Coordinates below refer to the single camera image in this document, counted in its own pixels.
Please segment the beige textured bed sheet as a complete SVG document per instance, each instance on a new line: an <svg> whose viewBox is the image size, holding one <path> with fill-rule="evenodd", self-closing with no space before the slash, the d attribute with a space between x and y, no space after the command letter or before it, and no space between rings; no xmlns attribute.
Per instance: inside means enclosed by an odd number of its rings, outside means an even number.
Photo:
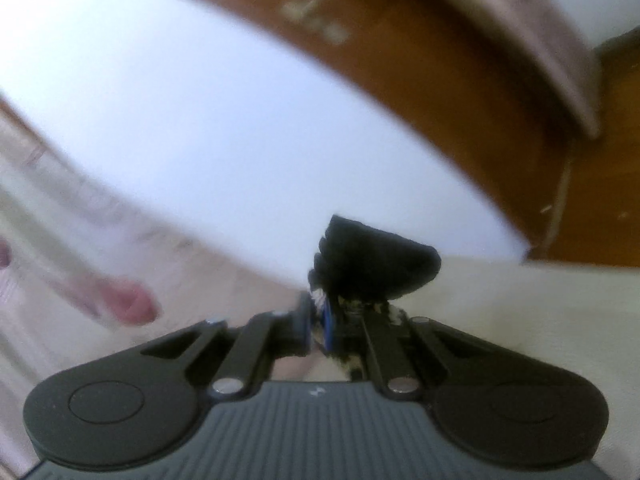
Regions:
<svg viewBox="0 0 640 480"><path fill-rule="evenodd" d="M447 258L434 281L396 304L591 380L610 407L598 461L624 476L634 474L639 466L638 271Z"/></svg>

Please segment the brown wooden bed frame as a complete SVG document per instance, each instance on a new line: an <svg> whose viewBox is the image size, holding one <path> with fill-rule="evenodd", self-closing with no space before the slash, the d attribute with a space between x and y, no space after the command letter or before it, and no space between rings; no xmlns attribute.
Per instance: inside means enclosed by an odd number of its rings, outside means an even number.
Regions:
<svg viewBox="0 0 640 480"><path fill-rule="evenodd" d="M639 0L205 0L388 107L537 260L639 263Z"/></svg>

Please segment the pink leaf-print quilt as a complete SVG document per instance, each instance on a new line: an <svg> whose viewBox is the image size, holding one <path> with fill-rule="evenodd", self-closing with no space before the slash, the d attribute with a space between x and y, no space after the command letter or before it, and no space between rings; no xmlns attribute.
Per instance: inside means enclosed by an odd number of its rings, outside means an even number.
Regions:
<svg viewBox="0 0 640 480"><path fill-rule="evenodd" d="M290 308L299 293L96 185L4 108L2 477L36 463L22 408L40 380L203 318Z"/></svg>

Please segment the black white striped knit garment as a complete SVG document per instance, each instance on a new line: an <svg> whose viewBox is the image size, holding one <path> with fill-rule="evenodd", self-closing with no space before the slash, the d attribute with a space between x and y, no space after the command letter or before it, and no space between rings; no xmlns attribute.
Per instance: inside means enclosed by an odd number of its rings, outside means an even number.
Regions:
<svg viewBox="0 0 640 480"><path fill-rule="evenodd" d="M394 335L404 334L407 313L393 302L433 281L441 266L432 246L334 214L308 273L322 353L349 379L369 377L364 318L374 313Z"/></svg>

